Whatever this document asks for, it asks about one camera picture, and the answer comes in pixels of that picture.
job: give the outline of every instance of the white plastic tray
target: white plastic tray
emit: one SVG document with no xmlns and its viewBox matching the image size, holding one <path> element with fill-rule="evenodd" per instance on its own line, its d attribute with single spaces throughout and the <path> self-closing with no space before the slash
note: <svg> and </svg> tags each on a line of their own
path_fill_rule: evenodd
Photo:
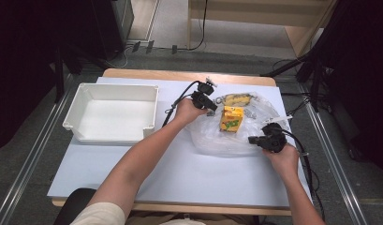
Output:
<svg viewBox="0 0 383 225">
<path fill-rule="evenodd" d="M 63 127 L 82 142 L 136 143 L 155 130 L 158 86 L 81 83 Z"/>
</svg>

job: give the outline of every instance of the plastic bag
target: plastic bag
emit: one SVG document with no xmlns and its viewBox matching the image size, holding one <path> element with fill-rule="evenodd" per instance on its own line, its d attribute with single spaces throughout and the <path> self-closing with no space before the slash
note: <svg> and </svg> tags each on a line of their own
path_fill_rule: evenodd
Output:
<svg viewBox="0 0 383 225">
<path fill-rule="evenodd" d="M 246 99 L 236 98 L 236 100 L 228 100 L 228 96 L 247 96 Z M 218 97 L 215 100 L 217 110 L 211 116 L 199 116 L 193 123 L 186 128 L 191 132 L 194 145 L 201 154 L 217 157 L 244 157 L 248 155 L 256 155 L 260 148 L 255 144 L 250 144 L 249 136 L 262 136 L 262 128 L 266 126 L 264 121 L 270 118 L 278 117 L 279 114 L 273 105 L 264 97 L 257 93 L 230 94 Z M 243 121 L 236 133 L 220 131 L 219 123 L 224 109 L 224 103 L 230 106 L 243 107 Z M 288 130 L 284 121 L 278 122 L 281 128 Z"/>
</svg>

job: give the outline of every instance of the juice box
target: juice box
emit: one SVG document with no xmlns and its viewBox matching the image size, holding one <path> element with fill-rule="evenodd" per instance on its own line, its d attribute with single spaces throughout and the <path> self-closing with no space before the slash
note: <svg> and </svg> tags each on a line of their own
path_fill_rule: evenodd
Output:
<svg viewBox="0 0 383 225">
<path fill-rule="evenodd" d="M 237 132 L 243 120 L 242 107 L 225 106 L 220 120 L 220 131 Z"/>
</svg>

